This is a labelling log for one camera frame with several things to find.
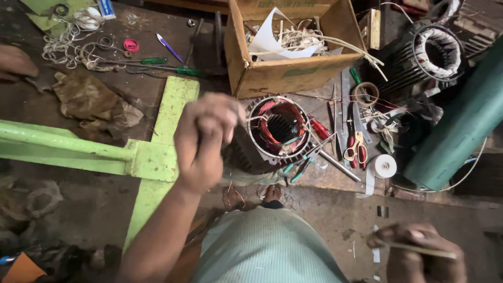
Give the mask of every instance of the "light green shirt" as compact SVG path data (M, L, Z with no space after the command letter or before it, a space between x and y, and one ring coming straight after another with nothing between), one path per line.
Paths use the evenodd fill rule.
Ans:
M306 221L286 209L259 206L226 213L209 230L192 282L348 281Z

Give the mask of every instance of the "green cylinder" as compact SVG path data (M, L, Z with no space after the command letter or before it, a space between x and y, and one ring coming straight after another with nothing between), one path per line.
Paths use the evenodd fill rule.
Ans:
M415 184L440 190L503 120L503 38L468 80L458 98L405 168Z

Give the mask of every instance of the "green-handled screwdriver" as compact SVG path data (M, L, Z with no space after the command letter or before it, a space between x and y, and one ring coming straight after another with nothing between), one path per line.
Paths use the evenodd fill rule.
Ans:
M353 80L355 80L356 85L359 85L359 84L362 83L362 80L358 76L358 73L356 72L355 68L349 69L349 72L351 73L351 76L353 77ZM365 88L361 88L361 90L362 90L362 94L368 95L367 90Z
M186 76L192 76L192 77L197 77L197 78L206 78L208 77L208 74L204 74L198 69L194 68L184 68L184 67L170 67L170 66L145 66L142 64L137 64L137 63L130 63L130 62L124 62L124 61L109 61L109 60L99 60L98 63L108 63L108 64L120 64L120 65L126 65L126 66L135 66L135 67L147 67L150 69L157 69L157 70L171 70L175 71L177 74L180 75L186 75Z
M165 64L167 62L166 57L151 57L151 58L142 58L138 60L119 60L117 62L128 62L128 63L140 63L143 65L147 64L154 64L154 65L161 65Z

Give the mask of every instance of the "white tape roll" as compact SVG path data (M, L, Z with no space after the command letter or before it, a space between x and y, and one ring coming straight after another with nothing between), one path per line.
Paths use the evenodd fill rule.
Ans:
M391 178L396 173L396 162L390 155L379 155L371 163L373 163L371 165L375 172L374 176L377 178Z
M395 159L390 155L382 154L372 159L367 165L365 180L365 194L357 194L357 198L366 198L374 194L375 177L384 179L391 178L396 173Z

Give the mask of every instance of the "purple pen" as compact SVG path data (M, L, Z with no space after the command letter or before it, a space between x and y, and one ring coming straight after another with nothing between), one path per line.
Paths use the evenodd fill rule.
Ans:
M171 48L171 46L170 46L170 45L169 45L169 44L168 44L168 43L164 40L164 38L162 38L162 36L160 36L158 33L156 33L156 35L157 35L157 39L158 39L158 40L159 40L159 41L160 41L160 42L161 42L164 46L166 46L166 48L168 48L168 49L171 51L171 53L173 53L173 55L174 55L174 56L175 56L178 60L180 60L180 62L182 62L182 63L183 63L184 61L180 58L180 56L178 56L178 54L177 54L177 53L173 50L173 48Z

